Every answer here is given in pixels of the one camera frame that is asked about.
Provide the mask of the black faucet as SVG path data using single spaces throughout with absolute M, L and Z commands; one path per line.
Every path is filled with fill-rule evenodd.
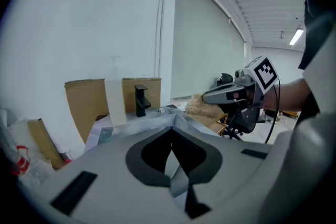
M 149 100 L 145 97 L 145 90 L 147 90 L 147 87 L 144 85 L 135 85 L 135 107 L 136 107 L 136 115 L 137 117 L 143 117 L 146 116 L 146 109 L 151 107 L 151 103 Z

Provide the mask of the white soap bottle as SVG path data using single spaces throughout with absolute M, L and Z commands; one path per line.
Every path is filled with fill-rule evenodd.
M 117 59 L 119 56 L 110 57 L 110 68 L 107 77 L 104 80 L 107 105 L 112 125 L 126 124 L 127 117 L 125 113 L 122 78 L 120 77 Z

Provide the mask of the beige scrubbing sponge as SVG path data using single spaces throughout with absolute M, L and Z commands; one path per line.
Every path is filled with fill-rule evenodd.
M 207 118 L 218 118 L 224 114 L 218 105 L 204 103 L 202 94 L 194 94 L 188 100 L 184 112 L 188 115 L 198 115 Z

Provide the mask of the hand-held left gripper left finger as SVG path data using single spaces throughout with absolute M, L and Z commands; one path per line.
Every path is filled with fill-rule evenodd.
M 165 186 L 139 181 L 127 167 L 127 152 L 153 137 L 148 130 L 115 138 L 56 171 L 37 191 L 20 186 L 42 220 L 51 224 L 186 224 L 188 215 Z

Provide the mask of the person's black clothing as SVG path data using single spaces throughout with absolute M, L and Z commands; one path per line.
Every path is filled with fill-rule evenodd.
M 336 23 L 336 0 L 305 0 L 306 47 L 299 65 L 305 70 L 325 41 Z

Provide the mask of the ceiling light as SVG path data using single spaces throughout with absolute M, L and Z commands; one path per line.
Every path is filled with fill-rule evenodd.
M 294 46 L 297 41 L 300 39 L 300 37 L 302 36 L 304 30 L 302 28 L 298 28 L 294 34 L 294 36 L 292 37 L 291 41 L 289 42 L 290 46 Z

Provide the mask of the large cardboard sheet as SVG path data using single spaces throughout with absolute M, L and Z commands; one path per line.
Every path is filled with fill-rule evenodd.
M 84 142 L 87 141 L 96 118 L 108 115 L 108 90 L 105 79 L 77 80 L 65 83 L 65 90 L 70 112 L 76 128 Z M 123 101 L 126 113 L 135 112 L 135 86 L 147 87 L 145 97 L 156 109 L 161 106 L 160 78 L 123 78 Z

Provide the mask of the flat cardboard box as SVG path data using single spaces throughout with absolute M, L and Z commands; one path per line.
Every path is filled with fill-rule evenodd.
M 53 144 L 42 119 L 28 120 L 30 133 L 44 158 L 51 161 L 53 169 L 58 170 L 65 165 L 64 159 Z

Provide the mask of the person's right forearm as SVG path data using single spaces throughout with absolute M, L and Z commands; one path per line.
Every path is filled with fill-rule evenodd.
M 275 86 L 265 94 L 263 109 L 287 112 L 301 111 L 311 93 L 304 78 L 297 79 L 288 84 Z

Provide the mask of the wooden cart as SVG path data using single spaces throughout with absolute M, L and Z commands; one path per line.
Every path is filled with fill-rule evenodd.
M 224 113 L 218 119 L 211 122 L 207 128 L 216 133 L 219 136 L 223 136 L 224 131 L 226 130 L 228 114 Z

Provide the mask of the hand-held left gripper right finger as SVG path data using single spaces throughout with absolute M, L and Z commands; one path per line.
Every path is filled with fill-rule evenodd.
M 196 218 L 233 197 L 267 157 L 270 146 L 200 132 L 171 131 L 178 168 L 171 178 L 174 202 Z

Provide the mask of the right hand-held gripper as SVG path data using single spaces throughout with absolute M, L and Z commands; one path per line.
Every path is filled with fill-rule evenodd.
M 241 109 L 247 124 L 260 123 L 260 109 L 265 102 L 265 95 L 270 90 L 275 97 L 276 111 L 279 109 L 279 98 L 275 83 L 279 76 L 269 58 L 259 56 L 243 69 L 235 72 L 234 83 L 217 86 L 202 95 L 207 104 L 232 104 L 238 100 L 246 100 L 247 108 Z

